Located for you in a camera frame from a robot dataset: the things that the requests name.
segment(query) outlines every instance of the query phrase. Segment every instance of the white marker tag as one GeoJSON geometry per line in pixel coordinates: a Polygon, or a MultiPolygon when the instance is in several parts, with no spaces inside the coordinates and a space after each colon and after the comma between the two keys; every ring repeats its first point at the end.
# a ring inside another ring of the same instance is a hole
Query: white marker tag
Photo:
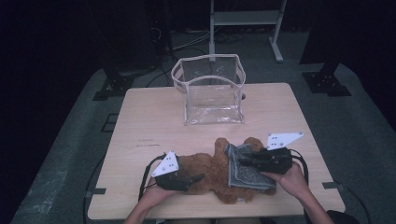
{"type": "Polygon", "coordinates": [[[159,175],[166,175],[178,170],[178,163],[176,159],[176,154],[174,151],[170,151],[166,154],[166,157],[163,161],[155,168],[152,172],[151,176],[159,176],[159,175]]]}
{"type": "Polygon", "coordinates": [[[270,133],[268,135],[267,149],[273,150],[287,146],[304,136],[304,133],[270,133]]]}

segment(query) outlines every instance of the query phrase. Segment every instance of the folded towel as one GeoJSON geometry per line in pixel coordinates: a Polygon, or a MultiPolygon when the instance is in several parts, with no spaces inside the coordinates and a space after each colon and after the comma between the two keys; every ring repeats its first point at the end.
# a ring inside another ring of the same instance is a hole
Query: folded towel
{"type": "Polygon", "coordinates": [[[228,185],[242,188],[266,190],[275,188],[275,180],[262,175],[254,166],[243,166],[239,159],[247,159],[244,153],[253,152],[250,144],[244,144],[236,147],[229,144],[225,148],[225,153],[229,157],[229,179],[228,185]]]}

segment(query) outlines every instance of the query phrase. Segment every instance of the wooden table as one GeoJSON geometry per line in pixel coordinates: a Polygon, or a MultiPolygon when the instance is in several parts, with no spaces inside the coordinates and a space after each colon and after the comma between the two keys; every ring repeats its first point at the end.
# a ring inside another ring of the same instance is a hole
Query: wooden table
{"type": "MultiPolygon", "coordinates": [[[[303,154],[308,165],[310,188],[326,210],[343,212],[345,205],[332,182],[304,115],[286,83],[246,84],[242,109],[245,124],[183,124],[183,95],[175,88],[128,90],[120,111],[88,211],[91,219],[126,218],[137,203],[146,166],[155,157],[174,150],[177,155],[214,153],[218,137],[239,145],[252,136],[266,144],[268,133],[304,132],[288,145],[303,154]]],[[[276,195],[257,195],[253,202],[223,204],[212,192],[174,195],[152,209],[147,218],[270,217],[302,215],[299,202],[281,187],[276,195]]]]}

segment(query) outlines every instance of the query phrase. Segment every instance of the stuffed animal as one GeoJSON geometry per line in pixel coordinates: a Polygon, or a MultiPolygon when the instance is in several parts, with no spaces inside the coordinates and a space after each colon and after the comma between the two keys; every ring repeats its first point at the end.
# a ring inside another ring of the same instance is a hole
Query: stuffed animal
{"type": "MultiPolygon", "coordinates": [[[[205,177],[192,184],[188,190],[189,194],[203,194],[213,190],[216,196],[224,203],[236,203],[238,199],[250,202],[253,197],[260,193],[255,189],[239,188],[228,185],[229,159],[224,149],[230,143],[225,138],[218,138],[215,142],[215,153],[210,156],[206,153],[197,153],[190,156],[179,156],[179,176],[196,176],[205,174],[205,177]]],[[[263,148],[262,142],[253,137],[245,140],[244,144],[251,144],[253,150],[259,151],[263,148]]],[[[274,189],[268,189],[266,194],[274,194],[274,189]]]]}

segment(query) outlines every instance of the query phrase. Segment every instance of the transparent vinyl bag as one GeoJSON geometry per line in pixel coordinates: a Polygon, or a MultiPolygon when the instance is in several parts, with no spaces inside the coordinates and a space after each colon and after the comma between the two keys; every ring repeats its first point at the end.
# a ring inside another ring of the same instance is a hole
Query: transparent vinyl bag
{"type": "Polygon", "coordinates": [[[245,123],[242,87],[246,74],[236,54],[180,59],[172,69],[184,95],[184,124],[245,123]]]}

